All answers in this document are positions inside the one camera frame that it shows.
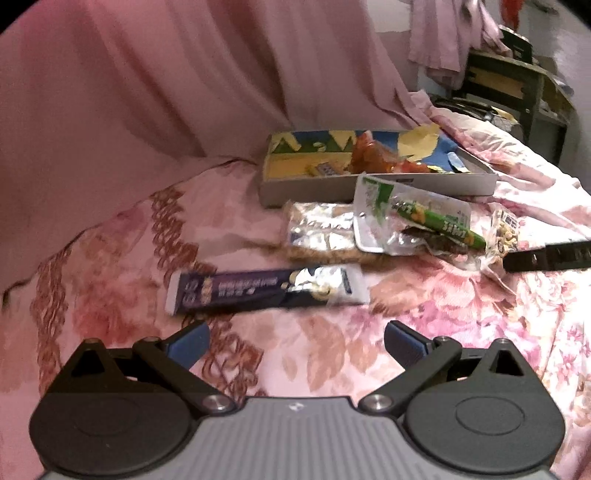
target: foil packet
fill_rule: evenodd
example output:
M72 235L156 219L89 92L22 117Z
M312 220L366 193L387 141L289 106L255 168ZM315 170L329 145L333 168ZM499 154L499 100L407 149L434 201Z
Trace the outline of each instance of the foil packet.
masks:
M379 255L355 243L353 206L342 203L288 202L284 207L284 252L292 261L310 264L373 264Z
M369 289L358 264L203 275L175 272L164 310L238 313L269 308L369 304Z

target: floral pattern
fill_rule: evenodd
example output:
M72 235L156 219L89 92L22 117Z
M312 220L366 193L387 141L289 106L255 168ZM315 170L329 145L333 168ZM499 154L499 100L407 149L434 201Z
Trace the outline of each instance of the floral pattern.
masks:
M519 166L533 169L533 153L481 122L445 115L455 137L469 138L473 152L503 171L531 173ZM494 153L487 150L493 143ZM509 153L510 161L504 161ZM536 168L541 179L552 174ZM255 178L254 166L234 162L157 192L84 232L41 265L28 284L10 292L0 324L0 403L11 405L9 411L0 409L0 424L10 425L0 442L4 480L41 473L28 419L83 338L123 347L143 336L166 337L194 321L163 310L170 275L178 268L213 272L286 265L281 251L271 248L280 240L281 216L260 207L251 187ZM523 241L532 245L541 234L568 237L575 227L589 228L591 235L586 210L560 210L544 204L540 192L499 184L504 189L499 194L476 199L474 227L486 229L488 204L501 202L519 216ZM570 228L575 218L581 222ZM507 337L564 414L567 436L554 472L563 480L591 478L591 347L585 328L591 271L516 275L508 291L479 271L421 256L393 258L367 279L368 306L206 319L210 349L191 371L237 401L247 395L349 395L358 401L402 371L384 348L384 328L392 319L470 347Z

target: clear plastic package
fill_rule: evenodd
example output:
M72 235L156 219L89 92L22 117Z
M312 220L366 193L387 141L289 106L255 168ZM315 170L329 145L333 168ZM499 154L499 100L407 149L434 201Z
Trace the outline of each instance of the clear plastic package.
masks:
M357 137L348 167L351 173L431 173L426 165L401 158L373 138L371 131Z
M379 255L357 248L352 205L288 202L284 210L285 250L290 260L323 264L370 264L378 260Z
M464 270L480 266L486 242L470 230L466 202L361 175L354 207L360 249L393 256L429 252Z
M486 254L483 272L502 285L505 285L503 258L518 249L519 220L500 204L494 205L491 228L486 235Z
M244 272L176 271L164 310L237 313L269 308L367 305L369 289L358 264Z

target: plastic bag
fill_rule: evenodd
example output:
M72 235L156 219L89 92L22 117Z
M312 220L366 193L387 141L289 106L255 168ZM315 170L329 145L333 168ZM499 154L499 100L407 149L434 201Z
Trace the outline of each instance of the plastic bag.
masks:
M355 190L358 247L388 255L424 251L464 270L480 267L485 239L470 230L470 205L396 182L361 175Z
M515 252L519 246L519 221L515 215L500 204L494 204L491 228L486 235L486 255L482 265L484 274L513 291L505 281L503 258Z
M357 137L348 170L365 173L431 173L426 165L401 158L366 131Z
M379 255L357 248L352 205L288 202L284 211L287 217L285 253L290 260L365 265L379 261Z

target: pink cloth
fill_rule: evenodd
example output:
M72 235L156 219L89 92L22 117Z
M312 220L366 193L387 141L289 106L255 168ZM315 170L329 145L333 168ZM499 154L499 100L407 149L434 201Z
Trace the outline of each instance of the pink cloth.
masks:
M361 0L41 0L0 37L0 291L285 129L408 128Z
M471 48L509 52L501 38L482 0L413 0L408 59L445 87L462 86Z

